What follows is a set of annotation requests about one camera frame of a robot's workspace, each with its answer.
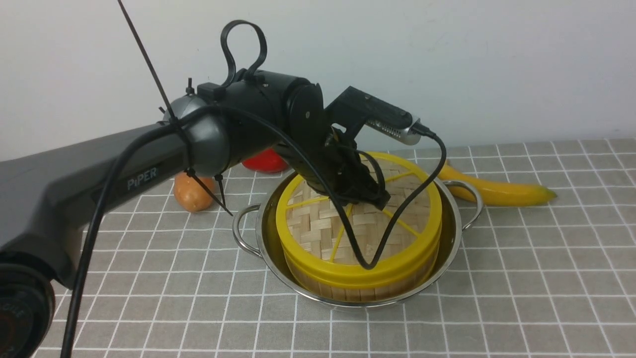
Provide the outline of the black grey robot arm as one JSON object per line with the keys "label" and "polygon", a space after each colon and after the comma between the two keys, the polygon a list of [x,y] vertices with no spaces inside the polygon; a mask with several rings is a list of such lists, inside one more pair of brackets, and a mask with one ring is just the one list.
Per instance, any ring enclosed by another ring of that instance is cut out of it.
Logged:
{"label": "black grey robot arm", "polygon": [[1,356],[28,358],[54,318],[56,280],[72,292],[62,356],[74,344],[81,297],[104,215],[177,173],[200,182],[274,149],[334,203],[382,209],[384,177],[361,161],[364,122],[324,108],[307,79],[263,71],[263,30],[234,20],[221,32],[229,72],[172,102],[163,119],[1,164]]}

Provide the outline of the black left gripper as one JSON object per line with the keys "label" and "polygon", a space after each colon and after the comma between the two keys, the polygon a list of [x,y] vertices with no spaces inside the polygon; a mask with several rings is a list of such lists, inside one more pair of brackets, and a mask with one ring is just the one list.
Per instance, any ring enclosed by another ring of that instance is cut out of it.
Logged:
{"label": "black left gripper", "polygon": [[361,161],[362,153],[357,149],[356,142],[340,129],[304,129],[293,133],[292,139],[305,152],[308,162],[283,141],[275,145],[273,150],[314,192],[328,195],[310,165],[322,175],[341,204],[366,203],[376,209],[386,206],[391,196],[386,190],[384,179],[376,179],[372,175]]}

